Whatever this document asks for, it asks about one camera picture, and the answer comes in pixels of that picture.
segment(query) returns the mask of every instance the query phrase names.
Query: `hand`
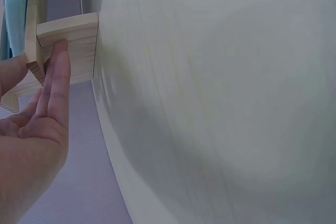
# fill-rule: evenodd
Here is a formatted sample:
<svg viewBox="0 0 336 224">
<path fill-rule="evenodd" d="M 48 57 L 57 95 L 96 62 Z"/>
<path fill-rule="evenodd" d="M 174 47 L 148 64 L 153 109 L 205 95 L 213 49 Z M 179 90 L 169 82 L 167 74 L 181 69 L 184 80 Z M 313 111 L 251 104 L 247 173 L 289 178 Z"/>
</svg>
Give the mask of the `hand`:
<svg viewBox="0 0 336 224">
<path fill-rule="evenodd" d="M 16 223 L 50 186 L 68 154 L 70 59 L 55 44 L 44 87 L 19 114 L 0 120 L 0 223 Z M 24 54 L 0 62 L 0 95 L 26 75 Z"/>
</svg>

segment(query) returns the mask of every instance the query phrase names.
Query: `teal object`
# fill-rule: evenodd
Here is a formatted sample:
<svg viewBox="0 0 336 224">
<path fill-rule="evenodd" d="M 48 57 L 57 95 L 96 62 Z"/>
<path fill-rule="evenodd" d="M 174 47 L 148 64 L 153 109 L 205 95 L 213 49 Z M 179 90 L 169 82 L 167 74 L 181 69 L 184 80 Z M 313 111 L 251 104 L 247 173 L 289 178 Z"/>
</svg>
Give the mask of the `teal object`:
<svg viewBox="0 0 336 224">
<path fill-rule="evenodd" d="M 25 50 L 27 0 L 4 0 L 5 13 L 1 34 L 1 60 L 19 55 Z"/>
<path fill-rule="evenodd" d="M 4 15 L 4 18 L 2 20 L 2 31 L 1 31 L 0 45 L 1 45 L 0 60 L 9 59 L 11 57 L 11 50 L 10 50 L 9 41 L 8 41 L 5 15 Z"/>
</svg>

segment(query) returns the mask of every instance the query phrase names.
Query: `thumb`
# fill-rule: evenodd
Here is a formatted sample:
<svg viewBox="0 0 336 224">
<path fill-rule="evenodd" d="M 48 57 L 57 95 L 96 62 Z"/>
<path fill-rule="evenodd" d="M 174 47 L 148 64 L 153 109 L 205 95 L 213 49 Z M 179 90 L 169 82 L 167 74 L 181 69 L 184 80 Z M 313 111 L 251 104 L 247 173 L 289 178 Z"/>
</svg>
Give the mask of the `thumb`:
<svg viewBox="0 0 336 224">
<path fill-rule="evenodd" d="M 0 61 L 1 96 L 15 87 L 27 75 L 26 58 L 25 53 L 22 52 L 19 56 Z"/>
</svg>

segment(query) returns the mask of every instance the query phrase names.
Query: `wooden frame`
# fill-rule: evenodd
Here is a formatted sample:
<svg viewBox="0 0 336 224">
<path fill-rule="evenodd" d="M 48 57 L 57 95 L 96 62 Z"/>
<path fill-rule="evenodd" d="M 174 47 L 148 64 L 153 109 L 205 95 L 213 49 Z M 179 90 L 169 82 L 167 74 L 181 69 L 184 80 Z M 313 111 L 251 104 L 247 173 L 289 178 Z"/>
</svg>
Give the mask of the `wooden frame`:
<svg viewBox="0 0 336 224">
<path fill-rule="evenodd" d="M 28 0 L 26 13 L 25 54 L 27 76 L 9 93 L 0 106 L 18 112 L 18 97 L 35 92 L 44 84 L 44 63 L 51 56 L 55 42 L 69 41 L 71 84 L 93 78 L 98 33 L 98 14 L 89 13 L 46 22 L 47 0 Z"/>
</svg>

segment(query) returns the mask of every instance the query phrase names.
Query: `white curved surface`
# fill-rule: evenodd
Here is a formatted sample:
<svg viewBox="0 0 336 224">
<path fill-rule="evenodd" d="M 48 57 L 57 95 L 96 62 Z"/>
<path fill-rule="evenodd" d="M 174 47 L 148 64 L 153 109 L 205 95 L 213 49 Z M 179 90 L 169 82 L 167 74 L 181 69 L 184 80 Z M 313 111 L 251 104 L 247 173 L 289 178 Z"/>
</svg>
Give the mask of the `white curved surface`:
<svg viewBox="0 0 336 224">
<path fill-rule="evenodd" d="M 333 223 L 336 0 L 91 0 L 133 223 Z"/>
</svg>

